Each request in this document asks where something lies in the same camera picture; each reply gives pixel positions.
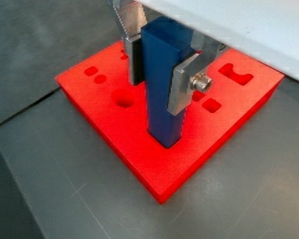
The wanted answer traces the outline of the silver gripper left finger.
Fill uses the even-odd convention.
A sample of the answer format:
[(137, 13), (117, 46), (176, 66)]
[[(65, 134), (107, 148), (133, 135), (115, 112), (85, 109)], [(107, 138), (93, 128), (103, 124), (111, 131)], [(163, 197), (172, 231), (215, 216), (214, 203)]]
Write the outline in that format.
[(136, 86), (143, 82), (140, 29), (147, 24), (143, 6), (135, 0), (111, 0), (111, 7), (128, 56), (129, 82)]

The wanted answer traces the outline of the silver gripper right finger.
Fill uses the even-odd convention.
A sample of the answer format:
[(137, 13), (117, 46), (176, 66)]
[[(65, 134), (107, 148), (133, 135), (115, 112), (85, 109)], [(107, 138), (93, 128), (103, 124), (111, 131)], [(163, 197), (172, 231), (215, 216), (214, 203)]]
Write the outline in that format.
[(228, 49), (223, 43), (199, 31), (194, 31), (191, 48), (196, 53), (173, 68), (172, 73), (167, 110), (173, 116), (191, 103), (194, 91), (206, 92), (211, 89), (212, 79), (207, 70)]

